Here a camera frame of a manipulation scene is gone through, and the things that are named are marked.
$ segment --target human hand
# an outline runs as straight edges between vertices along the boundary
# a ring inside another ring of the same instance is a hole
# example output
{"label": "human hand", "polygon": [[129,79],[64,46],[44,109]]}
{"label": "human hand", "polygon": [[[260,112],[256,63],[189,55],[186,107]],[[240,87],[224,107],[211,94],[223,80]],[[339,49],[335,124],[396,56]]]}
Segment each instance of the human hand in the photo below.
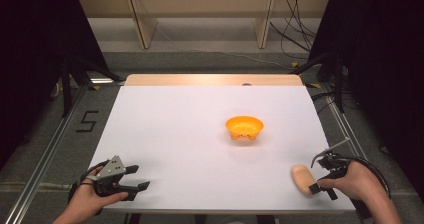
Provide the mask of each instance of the human hand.
{"label": "human hand", "polygon": [[[96,175],[103,167],[93,170],[90,175]],[[93,188],[93,181],[84,179],[77,188],[66,207],[65,211],[53,222],[54,224],[82,223],[93,217],[104,206],[119,202],[128,196],[126,192],[120,192],[107,197],[100,197]]]}
{"label": "human hand", "polygon": [[321,179],[318,180],[318,185],[328,189],[337,188],[346,196],[361,201],[366,201],[377,194],[387,195],[377,177],[367,167],[356,161],[350,162],[344,177]]}
{"label": "human hand", "polygon": [[351,161],[344,177],[321,179],[318,180],[318,185],[328,189],[337,188],[351,199],[363,201],[376,223],[401,223],[396,207],[380,181],[359,162]]}

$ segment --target gray carpet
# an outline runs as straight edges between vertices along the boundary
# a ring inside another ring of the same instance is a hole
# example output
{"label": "gray carpet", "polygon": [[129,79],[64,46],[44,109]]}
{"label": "gray carpet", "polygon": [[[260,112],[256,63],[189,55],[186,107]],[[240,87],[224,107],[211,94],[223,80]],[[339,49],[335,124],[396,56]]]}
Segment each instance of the gray carpet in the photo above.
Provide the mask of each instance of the gray carpet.
{"label": "gray carpet", "polygon": [[[223,53],[104,53],[111,71],[123,77],[131,73],[288,73],[292,62],[304,61],[289,58],[280,53],[245,54],[255,59],[276,64],[258,62],[246,57],[231,56]],[[316,83],[314,67],[302,75],[304,83]],[[65,136],[43,178],[43,183],[71,184],[88,168],[91,157],[101,137],[110,110],[118,93],[119,86],[103,85],[99,90],[88,90],[78,104]],[[308,89],[311,95],[322,92],[320,88]],[[422,223],[424,205],[415,194],[402,171],[390,157],[378,149],[379,138],[363,115],[360,106],[349,94],[344,94],[345,116],[354,130],[368,159],[377,165],[387,178],[393,192],[394,202],[405,223]],[[62,114],[61,95],[53,99],[40,116],[39,122],[28,135],[28,143],[22,144],[9,163],[0,173],[0,182],[14,182],[12,187],[0,190],[0,221],[7,217],[9,210],[20,193],[21,183],[27,182],[44,152],[51,136],[58,126]],[[344,136],[328,106],[325,97],[315,101],[318,116],[324,128],[328,143],[333,145]],[[90,124],[81,123],[84,114],[86,120],[95,121],[91,132]],[[350,154],[349,149],[336,149]],[[35,195],[23,223],[49,223],[66,206],[67,190],[46,190],[40,188]],[[124,214],[103,213],[89,223],[123,223]],[[347,212],[343,215],[284,215],[280,223],[360,223],[357,215]]]}

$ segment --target orange bowl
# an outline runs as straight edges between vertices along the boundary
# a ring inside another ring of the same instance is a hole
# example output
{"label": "orange bowl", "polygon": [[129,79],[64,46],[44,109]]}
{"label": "orange bowl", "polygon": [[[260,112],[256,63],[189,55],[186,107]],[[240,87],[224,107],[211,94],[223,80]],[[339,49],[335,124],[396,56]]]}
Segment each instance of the orange bowl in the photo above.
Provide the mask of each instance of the orange bowl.
{"label": "orange bowl", "polygon": [[257,118],[251,116],[236,116],[230,118],[225,124],[233,140],[239,137],[247,137],[255,140],[264,124]]}

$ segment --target wire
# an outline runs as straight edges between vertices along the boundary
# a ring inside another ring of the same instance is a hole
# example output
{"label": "wire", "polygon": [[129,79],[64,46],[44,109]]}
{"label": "wire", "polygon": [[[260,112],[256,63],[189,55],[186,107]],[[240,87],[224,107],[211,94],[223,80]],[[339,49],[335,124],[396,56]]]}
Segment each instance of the wire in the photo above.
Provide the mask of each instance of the wire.
{"label": "wire", "polygon": [[280,35],[281,36],[283,36],[283,37],[285,37],[286,39],[289,39],[289,41],[291,41],[291,42],[293,42],[294,44],[296,44],[297,46],[299,46],[300,48],[302,48],[303,50],[305,50],[305,51],[307,51],[307,52],[309,52],[309,50],[306,48],[306,47],[304,47],[304,46],[302,46],[302,45],[300,45],[298,42],[296,42],[295,40],[293,40],[293,39],[291,39],[290,37],[288,37],[287,35],[285,35],[284,33],[282,33],[280,30],[278,30],[275,26],[274,26],[274,24],[272,24],[272,22],[270,22],[269,24],[271,24],[271,26],[278,32],[278,33],[280,33]]}
{"label": "wire", "polygon": [[327,103],[325,106],[323,106],[321,109],[319,109],[319,110],[317,111],[317,114],[318,114],[318,113],[320,113],[322,110],[324,110],[326,107],[330,106],[330,104],[332,104],[332,103],[334,103],[334,102],[335,102],[335,101],[331,101],[331,102]]}
{"label": "wire", "polygon": [[211,52],[211,51],[205,51],[205,50],[198,50],[198,49],[184,49],[184,48],[181,48],[181,47],[179,47],[175,42],[174,42],[174,40],[172,40],[168,35],[166,35],[160,28],[159,28],[159,26],[157,26],[156,27],[157,28],[157,30],[166,38],[166,39],[168,39],[171,43],[172,43],[172,45],[174,45],[175,46],[175,48],[177,49],[177,50],[180,50],[180,51],[183,51],[183,52],[205,52],[205,53],[220,53],[220,54],[224,54],[224,55],[228,55],[228,56],[235,56],[235,57],[243,57],[243,58],[247,58],[247,59],[250,59],[250,60],[253,60],[253,61],[257,61],[257,62],[262,62],[262,63],[268,63],[268,64],[274,64],[274,65],[277,65],[277,66],[280,66],[280,67],[282,67],[282,68],[284,68],[284,69],[286,69],[286,70],[295,70],[296,68],[291,68],[291,67],[286,67],[286,66],[284,66],[283,64],[280,64],[280,63],[278,63],[278,62],[273,62],[273,61],[265,61],[265,60],[260,60],[260,59],[257,59],[257,58],[254,58],[254,57],[251,57],[251,56],[247,56],[247,55],[241,55],[241,54],[237,54],[237,53],[233,53],[233,52],[220,52],[220,51],[218,51],[218,52]]}
{"label": "wire", "polygon": [[[292,27],[294,30],[296,30],[296,31],[298,31],[298,32],[300,32],[300,33],[302,33],[302,36],[303,36],[303,39],[304,39],[304,41],[305,41],[305,43],[306,43],[306,46],[308,47],[308,49],[309,49],[309,51],[310,51],[310,48],[312,47],[312,43],[311,43],[311,41],[309,40],[309,38],[308,38],[308,36],[310,36],[310,37],[314,37],[316,34],[314,33],[314,32],[312,32],[311,30],[309,30],[303,23],[302,23],[302,21],[301,21],[301,19],[300,19],[300,10],[299,10],[299,3],[298,3],[298,0],[295,0],[295,5],[294,5],[294,7],[292,7],[292,5],[290,4],[290,2],[289,2],[289,0],[286,0],[286,2],[287,2],[287,5],[289,6],[289,8],[290,8],[290,12],[291,12],[291,17],[290,17],[290,20],[289,21],[287,21],[287,19],[286,18],[284,18],[284,20],[287,22],[287,26],[286,26],[286,29],[284,30],[284,33],[285,33],[285,31],[287,30],[287,28],[288,28],[288,26],[290,26],[290,27]],[[296,28],[294,28],[292,25],[291,25],[291,20],[292,19],[295,19],[295,21],[297,22],[297,24],[298,24],[298,26],[299,26],[299,28],[300,28],[300,30],[298,30],[298,29],[296,29]]]}
{"label": "wire", "polygon": [[324,92],[324,93],[313,95],[313,96],[311,96],[311,98],[312,98],[312,101],[314,102],[314,101],[318,100],[321,97],[330,96],[330,95],[333,95],[333,94],[334,94],[334,91]]}
{"label": "wire", "polygon": [[283,51],[284,55],[291,57],[291,58],[296,58],[296,59],[303,59],[303,60],[308,59],[308,58],[305,58],[305,57],[295,57],[295,56],[287,54],[287,52],[285,52],[284,48],[283,48],[283,38],[284,38],[284,36],[281,36],[280,46],[281,46],[281,51]]}

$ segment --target white table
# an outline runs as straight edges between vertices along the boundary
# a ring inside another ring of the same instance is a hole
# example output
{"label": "white table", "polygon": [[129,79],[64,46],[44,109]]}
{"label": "white table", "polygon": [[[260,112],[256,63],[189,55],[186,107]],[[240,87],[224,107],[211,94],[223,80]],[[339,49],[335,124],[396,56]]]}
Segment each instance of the white table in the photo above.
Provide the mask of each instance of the white table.
{"label": "white table", "polygon": [[[225,122],[237,115],[262,120],[255,141],[230,138]],[[133,202],[106,207],[114,211],[352,211],[338,191],[336,201],[324,192],[303,196],[290,176],[294,165],[309,166],[327,147],[304,86],[123,86],[91,165],[119,155],[126,166],[140,166],[121,184],[151,181]],[[328,174],[319,165],[311,171],[316,178]]]}

